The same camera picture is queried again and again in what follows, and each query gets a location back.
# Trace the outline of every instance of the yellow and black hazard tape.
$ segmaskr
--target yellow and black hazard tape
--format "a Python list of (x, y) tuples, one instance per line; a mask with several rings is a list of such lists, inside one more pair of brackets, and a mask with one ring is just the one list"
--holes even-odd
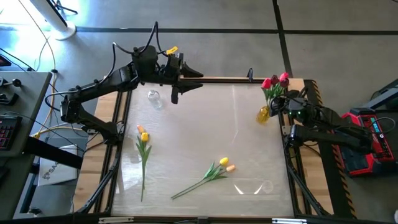
[[(315, 94), (317, 96), (317, 100), (318, 100), (320, 106), (322, 106), (323, 102), (322, 102), (321, 94), (320, 94), (320, 92), (318, 90), (318, 85), (317, 85), (316, 81), (314, 81), (314, 80), (312, 81), (312, 84), (313, 84), (313, 87), (315, 89)], [(343, 168), (343, 165), (341, 164), (340, 153), (339, 153), (338, 148), (337, 148), (336, 145), (332, 145), (332, 148), (333, 148), (333, 153), (335, 155), (336, 165), (337, 165), (337, 168), (339, 169), (341, 182), (343, 183), (343, 188), (345, 190), (345, 194), (346, 194), (346, 198), (347, 198), (347, 201), (348, 201), (348, 205), (349, 205), (349, 207), (351, 209), (351, 214), (354, 216), (354, 218), (356, 218), (355, 208), (354, 208), (354, 205), (353, 205), (353, 200), (351, 198), (351, 194), (349, 193), (346, 177), (345, 177), (345, 174), (344, 174), (344, 168)]]

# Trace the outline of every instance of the keyboard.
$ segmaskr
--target keyboard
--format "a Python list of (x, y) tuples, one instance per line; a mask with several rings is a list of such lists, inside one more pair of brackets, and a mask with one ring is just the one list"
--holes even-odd
[(20, 116), (0, 115), (0, 151), (9, 151), (18, 134), (22, 118)]

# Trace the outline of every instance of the yellow vase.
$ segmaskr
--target yellow vase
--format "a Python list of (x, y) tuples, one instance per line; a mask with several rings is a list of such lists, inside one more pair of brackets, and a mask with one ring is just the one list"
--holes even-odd
[(257, 114), (256, 121), (259, 124), (266, 124), (269, 118), (269, 106), (263, 106)]

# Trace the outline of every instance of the white tabletop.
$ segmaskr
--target white tabletop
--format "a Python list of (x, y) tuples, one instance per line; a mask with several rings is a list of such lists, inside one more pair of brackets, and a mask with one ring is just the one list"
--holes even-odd
[[(161, 110), (147, 99), (151, 89), (162, 97)], [(265, 126), (256, 123), (265, 105), (259, 85), (204, 84), (180, 96), (177, 105), (170, 94), (169, 86), (149, 84), (133, 91), (112, 215), (293, 216), (278, 117)], [(137, 124), (152, 145), (142, 202)], [(227, 179), (170, 198), (223, 157), (237, 167)]]

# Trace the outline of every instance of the concrete floor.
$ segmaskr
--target concrete floor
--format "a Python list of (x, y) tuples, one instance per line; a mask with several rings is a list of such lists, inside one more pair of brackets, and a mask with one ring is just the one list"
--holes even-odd
[[(3, 24), (32, 24), (23, 8), (4, 5), (0, 14)], [(398, 3), (391, 0), (279, 0), (282, 23), (286, 30), (398, 30)], [(150, 28), (158, 20), (160, 28), (276, 29), (272, 0), (63, 0), (63, 5), (79, 14), (64, 14), (80, 27)], [(34, 12), (39, 24), (46, 26)], [(0, 47), (33, 65), (44, 38), (31, 26), (14, 26), (18, 30), (0, 29)], [(77, 84), (101, 78), (111, 66), (111, 43), (127, 49), (146, 43), (148, 33), (78, 32), (69, 40), (50, 39), (60, 78), (57, 89), (67, 90)], [(188, 64), (206, 76), (243, 77), (249, 67), (255, 77), (269, 77), (285, 70), (278, 34), (165, 34), (164, 49), (174, 45), (185, 54)], [(398, 40), (396, 35), (291, 35), (286, 46), (295, 78), (318, 82), (326, 106), (340, 114), (366, 102), (372, 93), (397, 78), (395, 71)], [(43, 53), (40, 71), (52, 68), (48, 47)], [(116, 67), (129, 62), (128, 55), (117, 52)], [(93, 113), (96, 101), (85, 108)], [(48, 108), (40, 109), (43, 121)], [(75, 137), (70, 131), (60, 131)], [(358, 218), (392, 222), (398, 208), (398, 176), (350, 179)], [(38, 190), (34, 203), (46, 208), (42, 197), (51, 192), (69, 203), (64, 189)], [(47, 210), (46, 215), (60, 212)]]

